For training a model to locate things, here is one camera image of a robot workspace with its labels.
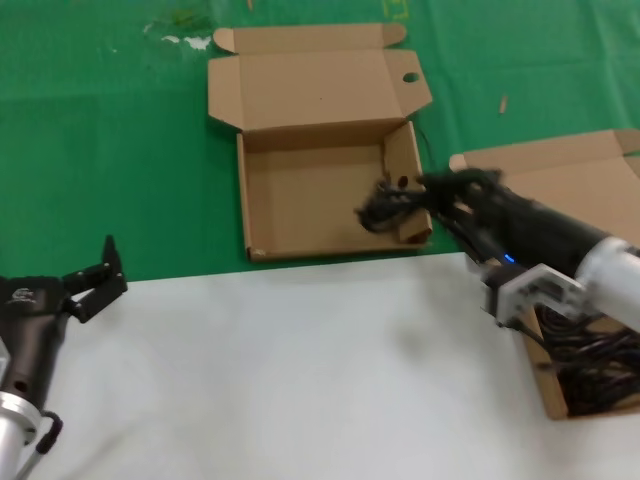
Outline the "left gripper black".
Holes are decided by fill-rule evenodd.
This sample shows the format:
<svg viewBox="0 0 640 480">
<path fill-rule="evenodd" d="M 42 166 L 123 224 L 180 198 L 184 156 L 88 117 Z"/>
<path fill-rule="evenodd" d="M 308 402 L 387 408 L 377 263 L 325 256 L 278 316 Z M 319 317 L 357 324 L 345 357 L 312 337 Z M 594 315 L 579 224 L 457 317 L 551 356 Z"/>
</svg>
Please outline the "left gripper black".
<svg viewBox="0 0 640 480">
<path fill-rule="evenodd" d="M 46 404 L 56 359 L 65 339 L 67 291 L 89 291 L 73 300 L 70 314 L 85 324 L 127 290 L 122 261 L 112 235 L 105 237 L 101 261 L 63 277 L 1 279 L 1 340 L 10 360 L 1 390 L 33 406 Z"/>
</svg>

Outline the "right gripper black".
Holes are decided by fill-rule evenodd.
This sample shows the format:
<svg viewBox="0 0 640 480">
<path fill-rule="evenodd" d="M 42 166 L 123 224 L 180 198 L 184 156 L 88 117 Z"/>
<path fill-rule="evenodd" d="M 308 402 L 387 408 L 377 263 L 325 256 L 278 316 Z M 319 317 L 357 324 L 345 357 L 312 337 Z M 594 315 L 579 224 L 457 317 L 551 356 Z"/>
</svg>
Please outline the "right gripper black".
<svg viewBox="0 0 640 480">
<path fill-rule="evenodd" d="M 515 194 L 498 184 L 499 169 L 463 168 L 423 174 L 416 178 L 427 192 L 423 205 L 449 231 L 476 225 L 523 267 L 545 264 L 574 276 L 586 255 L 609 234 L 553 210 L 540 202 Z M 468 206 L 473 215 L 457 206 L 454 195 L 472 186 Z"/>
</svg>

